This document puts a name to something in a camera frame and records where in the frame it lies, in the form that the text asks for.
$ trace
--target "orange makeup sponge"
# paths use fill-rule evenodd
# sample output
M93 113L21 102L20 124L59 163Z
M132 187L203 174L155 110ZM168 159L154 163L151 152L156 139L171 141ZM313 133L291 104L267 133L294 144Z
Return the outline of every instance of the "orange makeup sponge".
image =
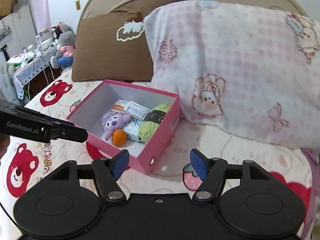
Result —
M126 139L127 133L124 130L115 130L112 136L112 144L116 147L119 147L125 142Z

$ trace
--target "gray stuffed animal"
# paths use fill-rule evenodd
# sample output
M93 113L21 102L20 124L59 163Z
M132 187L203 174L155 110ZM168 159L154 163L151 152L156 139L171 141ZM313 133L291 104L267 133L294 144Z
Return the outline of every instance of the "gray stuffed animal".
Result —
M60 34L58 39L57 53L55 56L52 56L50 60L52 68L69 67L73 63L73 56L71 54L73 54L75 47L75 34L73 33L72 29L63 22L59 24L59 27L62 33ZM69 56L64 57L64 52L67 52Z

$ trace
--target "pink box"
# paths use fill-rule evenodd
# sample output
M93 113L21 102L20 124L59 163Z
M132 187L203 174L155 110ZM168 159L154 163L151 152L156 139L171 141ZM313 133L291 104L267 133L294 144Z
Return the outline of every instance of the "pink box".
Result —
M115 147L102 138L102 116L110 111L117 100L134 101L149 109L167 104L171 108L147 144L127 139ZM150 172L159 161L176 128L180 116L177 94L112 80L103 81L67 117L67 120L88 132L87 142L108 156L115 156L122 149L130 153L129 166L143 174Z

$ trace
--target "bed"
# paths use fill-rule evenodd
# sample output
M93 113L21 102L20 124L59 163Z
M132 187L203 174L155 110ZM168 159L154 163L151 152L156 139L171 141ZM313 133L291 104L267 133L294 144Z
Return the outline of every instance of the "bed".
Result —
M80 19L108 13L131 1L134 0L89 0ZM218 1L271 9L280 8L306 16L305 11L294 0ZM71 73L72 69L63 73L35 96L26 107L55 118L65 119L102 82L73 82ZM135 82L135 84L150 86L148 82ZM40 103L41 97L45 91L53 89L60 91L60 99L53 105L43 106ZM189 152L192 148L199 149L208 158L220 157L229 163L240 164L244 159L251 159L272 172L302 198L308 212L298 236L302 239L310 238L316 215L319 165L318 160L308 149L289 149L260 143L231 135L215 126L194 124L182 119L153 171L144 175L129 168L118 181L121 189L127 197L130 193L188 192L192 195L201 183L190 165ZM1 203L12 216L12 207L17 198L65 161L76 160L78 164L87 164L93 159L104 156L105 153L86 142L81 144L58 139L43 144L11 138L7 154L1 159ZM26 168L23 172L18 171L21 163ZM81 180L80 184L94 191L92 181ZM237 180L227 181L224 192L238 184ZM4 212L1 212L0 221L0 239L14 240L20 236L20 232Z

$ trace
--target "purple plush toy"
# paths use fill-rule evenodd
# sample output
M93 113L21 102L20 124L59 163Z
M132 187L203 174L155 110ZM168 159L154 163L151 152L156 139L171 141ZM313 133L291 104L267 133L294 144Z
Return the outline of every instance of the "purple plush toy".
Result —
M104 138L109 140L113 135L113 132L117 129L121 129L124 125L131 120L131 115L125 114L114 114L105 119L105 116L102 118L102 126L104 129Z

